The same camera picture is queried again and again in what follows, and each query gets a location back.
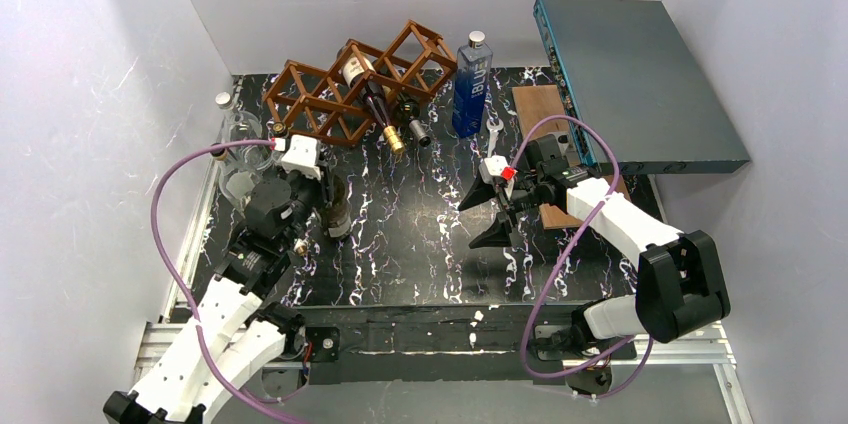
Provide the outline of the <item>clear bottle white gold label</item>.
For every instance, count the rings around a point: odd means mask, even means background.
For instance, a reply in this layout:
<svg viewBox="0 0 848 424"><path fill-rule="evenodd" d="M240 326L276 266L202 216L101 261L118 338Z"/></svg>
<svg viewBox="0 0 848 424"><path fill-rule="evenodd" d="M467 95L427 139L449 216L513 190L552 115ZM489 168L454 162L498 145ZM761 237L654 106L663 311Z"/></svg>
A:
<svg viewBox="0 0 848 424"><path fill-rule="evenodd" d="M244 215L251 193L262 180L262 174L239 159L230 149L210 152L219 169L218 188L233 209Z"/></svg>

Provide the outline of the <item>dark bottle black cap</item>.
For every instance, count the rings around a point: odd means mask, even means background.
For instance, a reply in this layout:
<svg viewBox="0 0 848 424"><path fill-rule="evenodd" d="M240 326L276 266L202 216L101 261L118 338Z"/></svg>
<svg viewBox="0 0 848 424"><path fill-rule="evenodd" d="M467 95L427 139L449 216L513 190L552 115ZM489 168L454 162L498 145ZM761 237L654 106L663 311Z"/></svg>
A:
<svg viewBox="0 0 848 424"><path fill-rule="evenodd" d="M416 100L407 95L400 95L397 99L394 115L395 119L411 132L413 140L420 147L430 145L432 139L420 120L421 107Z"/></svg>

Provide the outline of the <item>blue transparent bottle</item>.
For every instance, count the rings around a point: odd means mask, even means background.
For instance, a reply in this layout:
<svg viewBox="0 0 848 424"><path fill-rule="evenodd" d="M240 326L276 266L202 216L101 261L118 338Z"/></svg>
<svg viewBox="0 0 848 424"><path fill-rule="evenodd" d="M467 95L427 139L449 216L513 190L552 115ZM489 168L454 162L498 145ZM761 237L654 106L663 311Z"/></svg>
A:
<svg viewBox="0 0 848 424"><path fill-rule="evenodd" d="M481 130L492 61L493 51L486 43L485 33L470 32L467 43L457 51L452 126L459 138Z"/></svg>

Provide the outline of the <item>dark wine bottle gold cap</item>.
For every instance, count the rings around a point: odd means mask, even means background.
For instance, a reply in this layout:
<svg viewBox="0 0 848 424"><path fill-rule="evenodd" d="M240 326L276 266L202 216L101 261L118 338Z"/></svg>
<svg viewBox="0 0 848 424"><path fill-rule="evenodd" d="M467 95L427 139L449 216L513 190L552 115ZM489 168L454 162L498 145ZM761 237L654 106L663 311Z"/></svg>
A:
<svg viewBox="0 0 848 424"><path fill-rule="evenodd" d="M353 89L360 81L363 82L363 87L357 92L357 99L375 119L390 151L395 156L400 156L405 151L405 145L397 128L391 122L386 93L379 83L364 78L367 70L374 70L373 65L369 61L362 64L353 54L341 67L342 76L350 89Z"/></svg>

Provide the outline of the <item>dark bottle grey cap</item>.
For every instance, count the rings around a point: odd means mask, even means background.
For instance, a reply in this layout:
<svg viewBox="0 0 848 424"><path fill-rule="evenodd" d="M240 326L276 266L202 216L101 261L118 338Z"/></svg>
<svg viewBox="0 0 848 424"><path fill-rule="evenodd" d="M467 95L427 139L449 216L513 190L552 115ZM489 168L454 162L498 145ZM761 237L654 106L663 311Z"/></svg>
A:
<svg viewBox="0 0 848 424"><path fill-rule="evenodd" d="M332 199L319 212L321 228L331 239L341 240L351 230L350 205L345 182L336 174L331 178Z"/></svg>

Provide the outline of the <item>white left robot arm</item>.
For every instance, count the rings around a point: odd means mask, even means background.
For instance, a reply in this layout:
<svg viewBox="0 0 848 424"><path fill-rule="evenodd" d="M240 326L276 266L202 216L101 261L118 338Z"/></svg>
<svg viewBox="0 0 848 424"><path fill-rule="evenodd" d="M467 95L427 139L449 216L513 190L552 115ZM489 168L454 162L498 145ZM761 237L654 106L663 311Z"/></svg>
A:
<svg viewBox="0 0 848 424"><path fill-rule="evenodd" d="M266 300L301 254L310 218L330 224L345 209L340 179L323 165L247 168L221 170L218 188L241 228L202 298L189 299L192 316L164 354L129 391L107 399L110 423L210 423L233 397L255 404L243 386L291 351L304 325L297 311Z"/></svg>

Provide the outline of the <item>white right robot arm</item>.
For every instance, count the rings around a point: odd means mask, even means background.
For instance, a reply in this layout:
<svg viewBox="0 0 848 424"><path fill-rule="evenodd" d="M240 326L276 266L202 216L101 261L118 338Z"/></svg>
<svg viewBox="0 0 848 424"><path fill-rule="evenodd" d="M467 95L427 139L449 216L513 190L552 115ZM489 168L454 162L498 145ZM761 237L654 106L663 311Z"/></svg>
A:
<svg viewBox="0 0 848 424"><path fill-rule="evenodd" d="M669 343L729 315L731 304L714 240L703 231L685 233L628 201L595 170L569 164L566 138L555 132L529 142L519 166L493 155L458 208L494 200L493 224L470 248L515 247L518 216L543 204L586 222L637 268L632 295L583 305L571 326L548 343L585 350L599 341L646 333Z"/></svg>

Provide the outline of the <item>clear bottle silver cap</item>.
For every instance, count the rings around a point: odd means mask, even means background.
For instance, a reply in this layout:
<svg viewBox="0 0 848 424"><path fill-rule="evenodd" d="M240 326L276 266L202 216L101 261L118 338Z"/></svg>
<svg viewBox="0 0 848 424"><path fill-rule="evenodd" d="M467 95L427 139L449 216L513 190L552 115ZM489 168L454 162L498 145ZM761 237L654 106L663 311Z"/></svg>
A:
<svg viewBox="0 0 848 424"><path fill-rule="evenodd" d="M217 94L215 103L224 114L225 142L264 138L264 127L258 117L239 108L230 93ZM264 170L271 165L271 151L267 146L241 146L231 148L230 151L238 160L257 170Z"/></svg>

